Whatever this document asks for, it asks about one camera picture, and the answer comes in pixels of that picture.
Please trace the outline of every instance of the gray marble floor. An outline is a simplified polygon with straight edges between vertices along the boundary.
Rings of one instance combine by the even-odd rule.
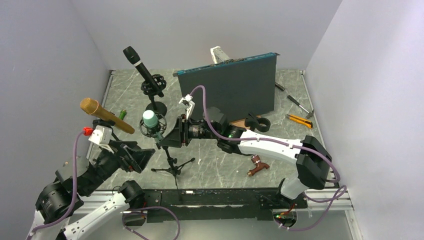
[[[165,96],[157,98],[157,101],[163,102],[168,107],[166,120],[169,127],[165,134],[174,126],[176,117],[185,112],[178,105],[178,101],[181,98],[180,86],[178,79],[172,76],[176,71],[177,69],[150,70],[152,74],[163,75],[167,81],[167,87],[163,91]],[[137,141],[138,145],[143,149],[155,148],[155,141],[152,138],[143,136],[139,131],[139,121],[146,105],[149,103],[148,97],[140,90],[143,78],[135,69],[117,70],[112,74],[113,79],[104,108],[116,115],[119,115],[122,109],[126,109],[127,115],[124,120],[136,129],[134,134],[115,129],[116,135],[123,141]],[[286,91],[281,92],[276,88],[274,111],[262,115],[271,121],[270,130],[265,134],[284,139],[303,139],[305,135],[311,135],[321,141],[316,127],[309,129],[285,117],[287,113],[301,117],[306,116],[304,111],[287,99],[287,95],[292,95],[301,105],[311,109],[300,71],[278,69],[275,79],[286,88]],[[98,147],[94,146],[90,159],[95,158],[99,152]],[[186,165],[181,175],[177,177],[178,187],[185,189],[276,187],[283,178],[288,177],[295,171],[294,166],[290,166],[281,160],[262,157],[262,162],[267,163],[270,169],[263,169],[254,176],[248,177],[248,170],[254,168],[250,158],[248,156],[224,153],[216,146],[216,140],[211,139],[194,139],[189,146],[170,148],[169,152],[172,157],[178,159],[179,164],[190,158],[196,158],[195,162]],[[152,172],[150,168],[168,168],[163,150],[156,151],[148,163],[147,169],[141,174],[136,172],[127,173],[119,169],[98,190],[110,190],[115,186],[121,185],[126,180],[135,180],[145,189],[175,188],[172,175],[164,172]]]

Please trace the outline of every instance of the cable connector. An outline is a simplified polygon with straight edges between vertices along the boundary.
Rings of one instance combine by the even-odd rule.
[[[89,127],[89,126],[83,127],[82,130],[84,131],[84,133],[83,133],[84,136],[90,136],[94,131],[94,129],[92,127]]]

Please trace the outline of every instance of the white component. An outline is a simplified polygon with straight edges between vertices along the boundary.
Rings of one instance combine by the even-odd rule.
[[[296,165],[296,154],[301,152],[298,148],[293,148],[293,145],[301,146],[301,139],[282,139],[273,136],[262,135],[251,130],[243,132],[240,136],[241,139],[254,138],[255,140],[241,141],[238,145],[238,149],[242,154],[256,154],[259,156],[266,156],[277,160],[284,160]],[[278,140],[280,142],[287,143],[285,146],[280,143],[272,141],[259,140],[259,138],[268,138]],[[299,194],[307,190],[308,187],[303,185],[298,178],[298,172],[296,171],[293,175],[286,178],[281,186],[281,195],[295,199]]]
[[[242,154],[256,154],[259,156],[266,156],[277,160],[284,160],[292,165],[296,165],[297,159],[295,158],[296,154],[301,152],[300,149],[290,148],[282,144],[272,142],[272,141],[258,141],[258,138],[268,138],[275,139],[284,143],[289,144],[290,146],[298,145],[302,146],[301,139],[282,139],[273,136],[262,135],[251,130],[243,132],[240,136],[241,139],[245,138],[255,138],[256,140],[247,140],[241,141],[238,145],[238,149]]]
[[[213,61],[214,64],[217,64],[218,63],[217,62],[217,57],[215,56],[215,53],[214,53],[214,50],[215,49],[220,49],[220,48],[221,48],[220,46],[216,46],[216,47],[212,47],[210,49],[210,54],[212,55],[212,61]]]
[[[138,65],[140,65],[142,63],[142,61],[140,60],[140,61],[138,61],[138,62],[136,62],[136,63],[134,63],[133,65],[134,65],[134,67],[137,67]]]
[[[67,225],[64,231],[66,239],[86,239],[92,232],[109,221],[114,215],[127,210],[130,207],[130,204],[125,203],[125,200],[126,199],[122,193],[115,193],[108,201],[103,203],[103,205],[96,208],[80,220]]]
[[[214,64],[219,64],[224,61],[230,60],[230,57],[221,49],[220,46],[216,46],[210,49],[212,60]]]
[[[96,145],[99,145],[99,147],[104,148],[111,153],[114,153],[112,148],[109,146],[111,138],[112,128],[98,125],[95,127],[95,130],[92,132],[88,140]]]
[[[289,199],[295,199],[309,188],[303,185],[303,183],[301,183],[298,176],[298,171],[296,171],[292,175],[284,179],[280,191],[281,195]]]
[[[193,97],[190,94],[187,94],[185,97],[182,97],[178,104],[182,105],[185,108],[185,117],[189,119],[192,116],[193,110],[195,109],[195,103],[192,101]]]
[[[46,227],[32,233],[33,229],[37,226],[44,225],[44,217],[41,215],[40,211],[35,211],[34,221],[32,222],[31,229],[29,230],[28,235],[32,235],[31,240],[45,240],[45,239],[56,239],[63,225],[66,225],[69,221],[69,217],[64,219],[62,222],[59,222],[56,225],[51,227]]]

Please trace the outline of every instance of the green marker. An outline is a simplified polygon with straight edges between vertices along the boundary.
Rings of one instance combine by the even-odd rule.
[[[122,111],[120,111],[119,119],[124,120],[125,115],[127,115],[127,111],[123,109]]]

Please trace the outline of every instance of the white wall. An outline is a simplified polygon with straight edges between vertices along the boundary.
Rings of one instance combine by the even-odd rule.
[[[424,235],[424,2],[344,0],[306,83],[366,240]]]
[[[102,100],[109,72],[68,0],[0,2],[0,239],[22,240],[35,203]],[[85,156],[88,141],[78,145]]]
[[[305,69],[342,0],[71,0],[110,69],[130,69],[131,45],[148,68],[281,54],[278,67]]]

